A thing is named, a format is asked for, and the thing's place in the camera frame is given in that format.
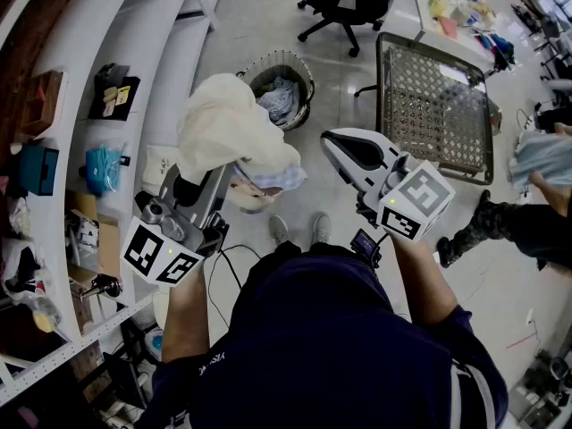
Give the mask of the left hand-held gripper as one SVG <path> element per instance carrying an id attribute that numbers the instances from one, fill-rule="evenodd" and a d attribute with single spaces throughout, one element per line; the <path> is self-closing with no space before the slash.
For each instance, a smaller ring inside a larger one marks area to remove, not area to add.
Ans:
<path id="1" fill-rule="evenodd" d="M 141 191 L 135 197 L 140 216 L 131 220 L 120 258 L 146 282 L 175 287 L 204 260 L 220 250 L 229 224 L 220 215 L 230 186 L 232 165 L 209 172 L 206 183 L 206 224 L 195 224 L 198 214 L 183 213 L 165 197 L 178 197 L 180 170 L 176 164 L 165 175 L 159 197 Z"/>

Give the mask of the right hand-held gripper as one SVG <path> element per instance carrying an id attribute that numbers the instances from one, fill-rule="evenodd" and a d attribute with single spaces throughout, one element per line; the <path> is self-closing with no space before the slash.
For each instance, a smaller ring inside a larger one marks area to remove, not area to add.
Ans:
<path id="1" fill-rule="evenodd" d="M 443 216 L 455 191 L 428 161 L 387 146 L 373 130 L 341 128 L 321 135 L 322 150 L 359 196 L 357 212 L 374 227 L 418 242 Z"/>

